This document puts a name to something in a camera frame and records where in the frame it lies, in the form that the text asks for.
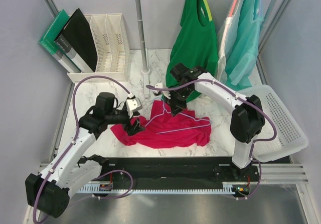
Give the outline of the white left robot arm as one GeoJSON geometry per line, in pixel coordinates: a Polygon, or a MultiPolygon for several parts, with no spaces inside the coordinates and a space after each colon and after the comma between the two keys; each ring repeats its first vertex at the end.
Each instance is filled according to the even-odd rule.
{"type": "Polygon", "coordinates": [[[109,177],[110,168],[105,165],[107,158],[97,154],[88,157],[78,170],[74,167],[109,125],[120,124],[130,136],[143,131],[139,119],[133,119],[142,109],[139,98],[129,94],[121,109],[117,109],[117,103],[113,93],[100,93],[95,105],[77,120],[66,146],[39,174],[26,178],[27,202],[34,211],[58,218],[80,188],[96,178],[106,180],[109,177]]]}

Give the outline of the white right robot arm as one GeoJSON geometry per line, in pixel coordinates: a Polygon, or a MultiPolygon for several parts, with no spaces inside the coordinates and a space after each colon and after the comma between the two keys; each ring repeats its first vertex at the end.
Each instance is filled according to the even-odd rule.
{"type": "Polygon", "coordinates": [[[188,69],[179,63],[170,74],[178,82],[166,98],[173,116],[187,108],[187,98],[193,92],[206,95],[231,115],[230,132],[235,138],[235,146],[232,156],[234,165],[229,172],[234,180],[242,180],[248,174],[247,166],[251,162],[254,140],[265,125],[259,97],[246,97],[233,91],[201,66],[188,69]]]}

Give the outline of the red t shirt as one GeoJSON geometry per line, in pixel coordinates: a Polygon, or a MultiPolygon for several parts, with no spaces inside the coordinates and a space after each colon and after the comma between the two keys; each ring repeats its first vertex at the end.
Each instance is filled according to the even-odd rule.
{"type": "Polygon", "coordinates": [[[149,120],[143,116],[132,122],[135,120],[139,120],[145,130],[133,136],[129,136],[120,124],[111,127],[116,138],[126,146],[141,144],[164,149],[192,144],[205,146],[210,140],[211,121],[208,117],[197,118],[195,112],[188,109],[173,117],[169,105],[160,99],[153,101],[149,120]]]}

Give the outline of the light blue wire hanger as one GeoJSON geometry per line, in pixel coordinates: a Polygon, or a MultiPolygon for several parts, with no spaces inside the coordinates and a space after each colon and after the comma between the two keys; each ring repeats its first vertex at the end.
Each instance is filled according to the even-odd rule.
{"type": "Polygon", "coordinates": [[[196,112],[189,108],[172,116],[170,106],[164,99],[157,97],[152,102],[150,119],[146,121],[144,127],[156,134],[199,131],[209,135],[211,124],[208,117],[198,117],[196,112]]]}

